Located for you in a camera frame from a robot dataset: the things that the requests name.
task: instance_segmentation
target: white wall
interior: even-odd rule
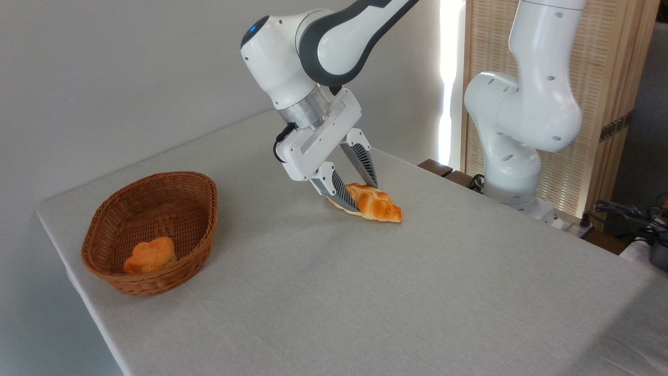
[[[0,0],[0,375],[120,374],[35,206],[270,109],[247,27],[348,3]],[[437,153],[438,8],[420,1],[349,85],[372,145],[413,163]]]
[[[461,170],[462,110],[464,109],[464,37],[466,0],[443,0],[440,11],[440,71],[444,111],[439,124],[438,159]]]

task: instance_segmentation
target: orange bun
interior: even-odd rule
[[[153,240],[150,243],[139,243],[123,263],[123,271],[127,274],[155,272],[176,263],[174,242],[168,237]]]

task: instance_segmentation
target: wicker basket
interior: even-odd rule
[[[218,223],[215,183],[191,171],[158,173],[114,193],[98,208],[83,241],[81,260],[98,278],[127,295],[169,291],[193,277],[211,253]],[[134,246],[169,236],[176,264],[124,274]]]

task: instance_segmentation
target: wooden furniture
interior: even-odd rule
[[[478,73],[517,74],[508,36],[517,0],[466,3],[466,84]],[[575,142],[559,153],[540,152],[538,195],[580,216],[597,199],[610,199],[627,127],[647,55],[659,0],[590,0],[570,60],[570,80],[584,123]],[[462,166],[484,172],[473,120],[464,110]]]

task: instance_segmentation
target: braided bread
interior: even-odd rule
[[[371,185],[363,185],[359,183],[347,184],[348,192],[353,200],[357,203],[359,212],[349,211],[343,209],[336,202],[327,198],[334,206],[344,210],[348,214],[360,215],[365,219],[371,219],[381,222],[401,222],[403,221],[403,213],[401,208],[392,203],[392,199],[385,192],[381,192],[378,188]]]

